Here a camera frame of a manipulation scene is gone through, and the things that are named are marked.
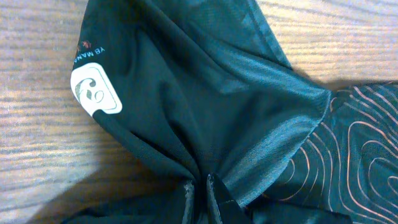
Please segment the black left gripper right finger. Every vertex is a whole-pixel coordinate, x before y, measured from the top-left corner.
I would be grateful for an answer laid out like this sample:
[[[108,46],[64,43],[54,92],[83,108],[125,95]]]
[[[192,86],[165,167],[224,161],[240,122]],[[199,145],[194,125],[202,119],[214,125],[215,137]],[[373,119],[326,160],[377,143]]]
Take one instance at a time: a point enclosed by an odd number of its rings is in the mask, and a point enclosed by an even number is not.
[[[216,174],[206,180],[208,221],[211,224],[252,224]]]

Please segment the black printed jersey shirt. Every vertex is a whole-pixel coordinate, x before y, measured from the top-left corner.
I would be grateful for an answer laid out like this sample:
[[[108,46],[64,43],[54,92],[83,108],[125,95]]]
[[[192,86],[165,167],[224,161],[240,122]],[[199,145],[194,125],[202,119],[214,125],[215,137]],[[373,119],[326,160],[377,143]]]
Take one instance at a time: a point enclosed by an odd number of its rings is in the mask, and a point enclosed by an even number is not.
[[[396,223],[397,85],[296,74],[255,1],[89,0],[71,74],[84,110],[171,192],[68,223],[209,223],[216,174],[252,223]]]

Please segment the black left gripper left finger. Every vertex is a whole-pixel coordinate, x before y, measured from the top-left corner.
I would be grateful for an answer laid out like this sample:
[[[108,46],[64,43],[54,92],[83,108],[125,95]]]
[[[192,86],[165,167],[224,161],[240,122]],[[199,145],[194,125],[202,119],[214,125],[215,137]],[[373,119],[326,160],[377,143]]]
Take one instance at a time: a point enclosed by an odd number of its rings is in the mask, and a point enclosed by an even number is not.
[[[183,215],[182,224],[195,224],[197,208],[195,205],[195,186],[192,181],[183,184]]]

